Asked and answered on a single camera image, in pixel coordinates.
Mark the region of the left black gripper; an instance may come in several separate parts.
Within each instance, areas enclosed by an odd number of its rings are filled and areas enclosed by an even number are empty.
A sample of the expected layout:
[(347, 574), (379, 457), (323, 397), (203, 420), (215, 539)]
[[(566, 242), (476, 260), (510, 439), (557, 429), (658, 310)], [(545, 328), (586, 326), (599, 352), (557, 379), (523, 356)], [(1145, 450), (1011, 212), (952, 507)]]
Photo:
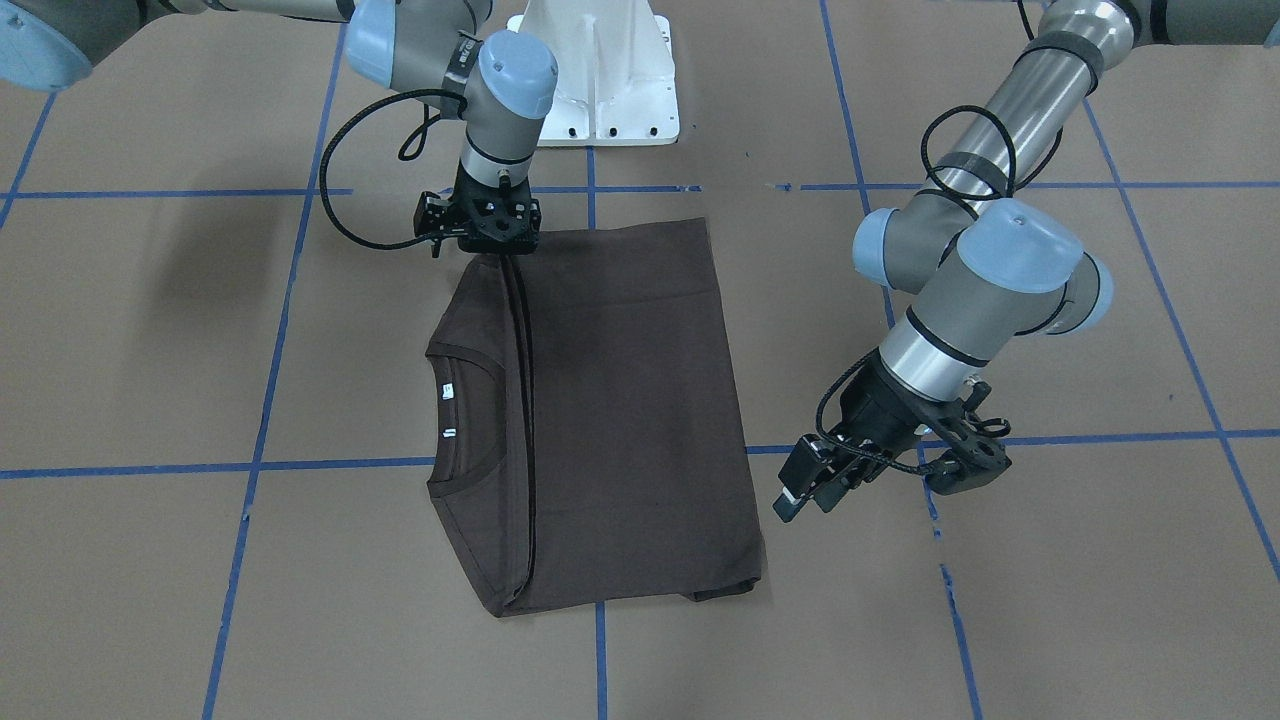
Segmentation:
[[(840, 395), (841, 418), (829, 434), (895, 462), (918, 442), (913, 438), (922, 415), (915, 410), (925, 406), (922, 404), (947, 407), (951, 398), (938, 401), (910, 391), (884, 369), (879, 352), (869, 352)], [(840, 448), (833, 459), (837, 462), (832, 462), (831, 445), (819, 436), (797, 439), (778, 473), (782, 491), (772, 507), (781, 521), (792, 521), (814, 493), (820, 511), (831, 512), (847, 493), (874, 480), (887, 468), (881, 461)], [(951, 474), (950, 451), (915, 468), (923, 469), (906, 471), (925, 478), (946, 477)]]

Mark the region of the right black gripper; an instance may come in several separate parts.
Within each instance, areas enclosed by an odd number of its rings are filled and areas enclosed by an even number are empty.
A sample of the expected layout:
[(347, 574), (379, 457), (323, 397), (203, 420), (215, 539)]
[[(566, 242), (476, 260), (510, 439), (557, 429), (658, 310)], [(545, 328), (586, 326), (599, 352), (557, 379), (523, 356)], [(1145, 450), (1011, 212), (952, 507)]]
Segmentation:
[(541, 210), (531, 196), (526, 179), (513, 182), (502, 169), (486, 184), (460, 168), (454, 184), (454, 205), (461, 209), (457, 245), (463, 252), (527, 255), (540, 241)]

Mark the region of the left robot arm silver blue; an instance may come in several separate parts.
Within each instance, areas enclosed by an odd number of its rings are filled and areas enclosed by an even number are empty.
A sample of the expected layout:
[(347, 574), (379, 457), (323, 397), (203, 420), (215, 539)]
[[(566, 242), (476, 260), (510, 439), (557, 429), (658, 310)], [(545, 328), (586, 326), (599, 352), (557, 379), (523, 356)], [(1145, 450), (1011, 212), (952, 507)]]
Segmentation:
[(840, 419), (803, 436), (780, 471), (774, 514), (833, 510), (893, 469), (936, 495), (1010, 468), (1009, 424), (983, 420), (982, 372), (1012, 338), (1096, 324), (1114, 297), (1106, 265), (1051, 215), (1023, 202), (1069, 117), (1107, 70), (1144, 46), (1277, 45), (1275, 1), (1051, 1), (989, 101), (938, 117), (973, 123), (941, 158), (920, 142), (925, 182), (902, 208), (868, 214), (852, 241), (865, 278), (911, 295), (888, 334), (827, 391)]

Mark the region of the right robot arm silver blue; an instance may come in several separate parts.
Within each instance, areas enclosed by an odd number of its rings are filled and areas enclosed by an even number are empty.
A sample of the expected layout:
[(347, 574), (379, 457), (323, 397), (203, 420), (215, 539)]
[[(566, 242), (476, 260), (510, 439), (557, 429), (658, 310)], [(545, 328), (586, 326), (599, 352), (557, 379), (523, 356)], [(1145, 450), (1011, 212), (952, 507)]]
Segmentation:
[[(549, 229), (705, 217), (750, 446), (788, 443), (883, 322), (846, 259), (887, 1), (662, 1), (676, 143), (554, 149)], [(3, 520), (230, 515), (259, 478), (422, 470), (428, 337), (467, 256), (379, 252), (305, 192), (378, 88), (339, 29), (160, 20), (58, 97), (3, 87)]]

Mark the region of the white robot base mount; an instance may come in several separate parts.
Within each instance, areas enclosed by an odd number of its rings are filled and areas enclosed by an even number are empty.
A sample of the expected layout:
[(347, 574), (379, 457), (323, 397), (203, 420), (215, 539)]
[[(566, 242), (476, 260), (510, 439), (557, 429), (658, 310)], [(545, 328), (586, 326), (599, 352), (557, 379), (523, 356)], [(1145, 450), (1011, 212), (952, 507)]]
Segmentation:
[(541, 147), (678, 141), (671, 26), (649, 1), (530, 1), (506, 27), (541, 40), (558, 61)]

